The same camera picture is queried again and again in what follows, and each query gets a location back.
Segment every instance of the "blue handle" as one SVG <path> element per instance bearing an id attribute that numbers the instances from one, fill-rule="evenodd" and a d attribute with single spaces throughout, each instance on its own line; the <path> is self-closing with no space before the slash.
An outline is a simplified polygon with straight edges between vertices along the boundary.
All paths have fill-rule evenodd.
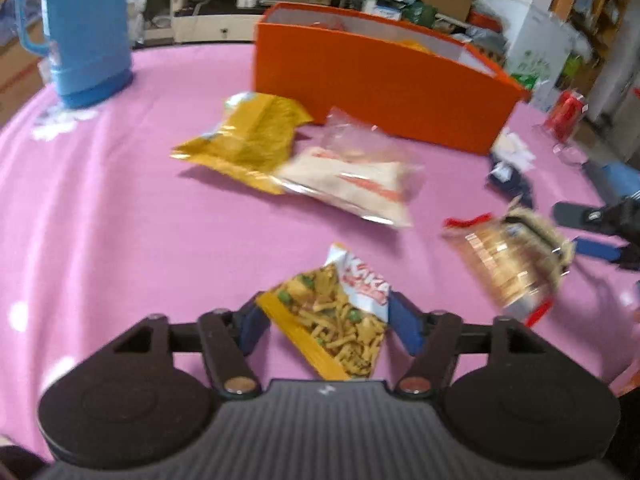
<path id="1" fill-rule="evenodd" d="M 36 56 L 46 57 L 49 55 L 49 46 L 46 43 L 33 43 L 33 41 L 29 39 L 24 9 L 24 0 L 15 0 L 16 25 L 18 27 L 18 38 L 20 38 L 20 43 L 26 50 L 33 52 Z"/>
<path id="2" fill-rule="evenodd" d="M 407 353 L 416 356 L 422 349 L 422 316 L 409 309 L 394 291 L 389 292 L 389 326 L 396 332 Z"/>
<path id="3" fill-rule="evenodd" d="M 576 238 L 574 239 L 574 243 L 575 252 L 578 254 L 590 256 L 591 258 L 599 258 L 611 263 L 615 263 L 620 259 L 620 248 L 616 246 L 594 242 L 586 238 Z"/>

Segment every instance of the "snack bag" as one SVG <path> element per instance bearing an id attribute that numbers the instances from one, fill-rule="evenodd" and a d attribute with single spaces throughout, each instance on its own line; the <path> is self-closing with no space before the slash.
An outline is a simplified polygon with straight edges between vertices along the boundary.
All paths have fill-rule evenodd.
<path id="1" fill-rule="evenodd" d="M 327 117 L 322 146 L 307 148 L 278 168 L 286 189 L 313 196 L 362 218 L 412 225 L 407 201 L 422 185 L 422 165 L 382 130 L 340 110 Z"/>
<path id="2" fill-rule="evenodd" d="M 388 322 L 389 284 L 334 244 L 320 269 L 261 294 L 256 303 L 328 381 L 368 378 Z"/>
<path id="3" fill-rule="evenodd" d="M 243 92 L 225 102 L 225 118 L 212 132 L 176 146 L 171 156 L 283 194 L 271 175 L 289 158 L 295 128 L 312 120 L 293 99 Z"/>
<path id="4" fill-rule="evenodd" d="M 447 219 L 445 228 L 502 314 L 532 326 L 551 308 L 575 248 L 548 220 L 516 199 L 501 219 Z"/>

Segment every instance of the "table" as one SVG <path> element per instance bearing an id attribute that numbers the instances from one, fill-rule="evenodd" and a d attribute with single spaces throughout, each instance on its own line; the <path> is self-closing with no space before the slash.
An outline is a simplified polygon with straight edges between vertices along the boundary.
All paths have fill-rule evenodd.
<path id="1" fill-rule="evenodd" d="M 399 141 L 428 171 L 411 205 L 416 227 L 401 232 L 169 158 L 173 146 L 217 123 L 224 98 L 251 88 L 252 54 L 251 45 L 228 44 L 137 52 L 132 86 L 72 131 L 34 130 L 56 103 L 45 88 L 0 134 L 0 434 L 46 454 L 38 397 L 80 360 L 151 313 L 188 322 L 213 308 L 238 308 L 255 291 L 321 265 L 335 241 L 425 311 L 446 309 L 473 323 L 495 315 L 440 237 L 443 218 L 505 211 L 506 202 L 484 188 L 483 157 Z M 528 176 L 539 210 L 548 214 L 559 200 L 597 204 L 578 169 L 532 132 L 542 117 L 519 105 L 508 123 L 537 156 Z M 636 278 L 578 258 L 536 331 L 612 379 L 634 354 Z M 196 356 L 177 364 L 204 379 Z M 276 328 L 250 364 L 264 383 L 315 376 Z M 465 356 L 458 373 L 481 364 Z M 394 380 L 407 365 L 391 336 L 375 376 Z"/>

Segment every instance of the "black tool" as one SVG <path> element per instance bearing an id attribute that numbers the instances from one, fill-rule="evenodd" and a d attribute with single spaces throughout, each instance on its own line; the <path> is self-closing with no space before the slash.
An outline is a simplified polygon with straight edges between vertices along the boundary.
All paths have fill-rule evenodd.
<path id="1" fill-rule="evenodd" d="M 563 227 L 617 236 L 629 242 L 626 246 L 604 244 L 586 238 L 575 238 L 578 254 L 617 264 L 621 269 L 640 270 L 640 202 L 626 197 L 613 206 L 594 208 L 570 202 L 554 205 L 553 216 Z"/>
<path id="2" fill-rule="evenodd" d="M 618 424 L 609 389 L 510 318 L 465 324 L 390 294 L 411 354 L 385 381 L 274 380 L 243 359 L 268 327 L 253 301 L 171 325 L 150 316 L 44 393 L 57 462 L 40 480 L 617 479 L 600 457 Z M 210 385 L 172 366 L 200 352 Z M 485 367 L 451 383 L 458 357 Z"/>

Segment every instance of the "yellow snack bag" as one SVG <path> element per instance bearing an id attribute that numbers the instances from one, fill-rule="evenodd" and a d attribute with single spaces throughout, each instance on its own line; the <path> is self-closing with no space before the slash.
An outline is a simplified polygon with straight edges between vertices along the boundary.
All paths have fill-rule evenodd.
<path id="1" fill-rule="evenodd" d="M 225 109 L 224 120 L 212 132 L 176 146 L 171 156 L 260 191 L 283 194 L 271 175 L 289 158 L 295 128 L 312 117 L 293 99 L 255 92 L 230 97 Z"/>
<path id="2" fill-rule="evenodd" d="M 344 247 L 256 303 L 328 381 L 368 378 L 388 322 L 389 284 Z"/>

